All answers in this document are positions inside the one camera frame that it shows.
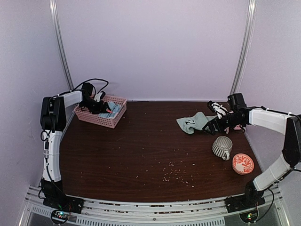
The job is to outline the blue polka dot striped towel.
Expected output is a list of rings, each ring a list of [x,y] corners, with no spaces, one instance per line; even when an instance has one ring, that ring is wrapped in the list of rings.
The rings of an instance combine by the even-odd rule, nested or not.
[[[122,105],[116,104],[113,101],[108,102],[109,112],[107,118],[113,118],[122,108]]]

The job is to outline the light blue terry towel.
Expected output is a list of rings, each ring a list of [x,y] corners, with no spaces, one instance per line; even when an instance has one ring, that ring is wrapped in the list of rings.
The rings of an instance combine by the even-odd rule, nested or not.
[[[103,118],[113,118],[114,117],[114,113],[112,111],[106,112],[106,113],[100,113],[98,114],[99,117],[103,117]]]

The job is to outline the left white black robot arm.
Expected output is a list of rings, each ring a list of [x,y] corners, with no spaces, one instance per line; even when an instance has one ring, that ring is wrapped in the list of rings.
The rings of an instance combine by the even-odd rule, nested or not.
[[[91,113],[110,112],[108,104],[102,100],[105,96],[103,90],[108,85],[109,82],[104,79],[88,79],[72,90],[42,100],[40,139],[44,145],[44,170],[41,188],[57,209],[63,209],[68,204],[59,167],[60,142],[67,125],[66,109],[79,104]]]

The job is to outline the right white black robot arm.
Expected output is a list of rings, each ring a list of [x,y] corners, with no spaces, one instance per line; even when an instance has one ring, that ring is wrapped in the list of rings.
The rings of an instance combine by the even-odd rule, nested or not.
[[[214,135],[239,126],[249,128],[247,139],[264,171],[245,186],[241,204],[250,208],[262,194],[284,180],[301,162],[301,116],[264,106],[247,106],[241,93],[227,97],[228,107],[209,101],[207,107],[217,116],[202,130]]]

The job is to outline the pale green terry towel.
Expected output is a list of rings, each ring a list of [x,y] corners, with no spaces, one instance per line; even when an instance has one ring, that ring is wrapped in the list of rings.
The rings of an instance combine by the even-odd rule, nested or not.
[[[205,116],[203,112],[197,112],[192,117],[184,117],[176,120],[181,130],[187,134],[193,134],[194,130],[202,131],[202,128],[216,116]]]

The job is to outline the grey striped ceramic mug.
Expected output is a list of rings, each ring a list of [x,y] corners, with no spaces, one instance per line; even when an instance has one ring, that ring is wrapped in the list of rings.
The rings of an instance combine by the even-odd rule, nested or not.
[[[212,152],[215,156],[222,158],[224,161],[230,159],[230,153],[233,148],[233,143],[226,136],[219,136],[212,144]]]

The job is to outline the pink cloth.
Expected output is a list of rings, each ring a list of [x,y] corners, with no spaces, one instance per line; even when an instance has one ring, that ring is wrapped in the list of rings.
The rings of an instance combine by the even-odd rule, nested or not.
[[[241,133],[245,133],[245,128],[242,126],[242,125],[236,125],[235,127],[227,127],[225,130],[224,130],[224,132],[226,133],[226,134],[229,134],[229,132],[230,131],[233,131],[233,132],[235,132],[235,133],[239,133],[239,134],[241,134]]]

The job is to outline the pink perforated plastic basket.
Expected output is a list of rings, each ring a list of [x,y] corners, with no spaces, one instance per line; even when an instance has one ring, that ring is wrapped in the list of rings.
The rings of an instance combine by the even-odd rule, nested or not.
[[[80,121],[114,129],[127,110],[127,99],[105,95],[103,101],[109,104],[111,113],[92,114],[87,108],[79,106],[76,106],[73,111]]]

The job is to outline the orange patterned ceramic bowl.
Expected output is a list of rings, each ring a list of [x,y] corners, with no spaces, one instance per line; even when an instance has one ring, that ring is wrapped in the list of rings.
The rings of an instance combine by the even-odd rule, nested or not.
[[[254,162],[250,156],[238,153],[232,159],[232,168],[239,175],[250,174],[254,169]]]

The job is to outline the right aluminium frame post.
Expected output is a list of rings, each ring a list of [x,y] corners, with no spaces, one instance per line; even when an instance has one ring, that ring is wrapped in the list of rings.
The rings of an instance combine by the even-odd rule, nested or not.
[[[249,0],[241,50],[240,50],[238,64],[236,67],[235,76],[234,76],[234,80],[233,80],[232,87],[230,90],[230,94],[239,92],[239,88],[240,88],[240,85],[242,82],[242,78],[243,78],[244,70],[245,70],[245,66],[246,66],[246,57],[247,57],[247,53],[248,53],[248,50],[251,45],[251,39],[252,39],[252,35],[253,35],[256,5],[257,5],[256,0]]]

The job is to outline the front aluminium rail base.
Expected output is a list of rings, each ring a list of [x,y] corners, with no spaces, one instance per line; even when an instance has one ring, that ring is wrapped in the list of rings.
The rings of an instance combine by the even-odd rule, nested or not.
[[[80,197],[84,200],[82,212],[71,213],[63,226],[291,226],[279,188],[271,190],[273,205],[254,224],[245,223],[242,217],[256,208],[230,213],[226,197],[182,202],[118,202]],[[50,218],[54,208],[43,205],[39,191],[29,187],[17,226],[55,226]]]

